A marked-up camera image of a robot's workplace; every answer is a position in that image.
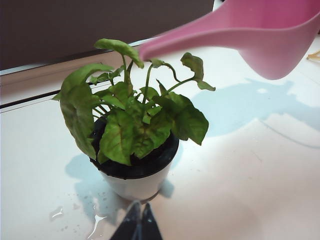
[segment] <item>dark wall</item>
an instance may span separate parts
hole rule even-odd
[[[213,0],[2,0],[0,67],[94,51],[93,44],[101,38],[132,43],[212,8]]]

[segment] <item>white pot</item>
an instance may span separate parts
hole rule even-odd
[[[119,196],[128,200],[142,201],[151,198],[160,190],[170,165],[171,162],[155,174],[137,179],[122,179],[109,176],[102,171],[100,173]]]

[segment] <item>pot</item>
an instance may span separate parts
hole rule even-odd
[[[97,154],[105,126],[106,123],[99,119],[94,124],[92,145]],[[154,149],[142,159],[132,155],[130,157],[132,166],[123,165],[112,160],[108,160],[103,164],[92,158],[90,158],[90,161],[119,196],[128,200],[142,201],[158,193],[168,175],[178,146],[179,139],[171,133],[160,147]]]

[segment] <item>water droplet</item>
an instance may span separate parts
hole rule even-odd
[[[62,217],[64,215],[63,207],[58,206],[56,210],[49,213],[49,219],[51,221],[55,220],[56,218]]]

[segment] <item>pot rim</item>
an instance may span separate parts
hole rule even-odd
[[[99,142],[105,130],[105,123],[97,120],[94,123],[92,145],[99,151]],[[118,162],[108,160],[100,164],[97,160],[90,158],[90,162],[104,174],[118,179],[141,179],[154,175],[164,169],[174,158],[178,151],[179,139],[171,132],[165,142],[158,148],[152,150],[143,157],[143,164],[127,166]]]

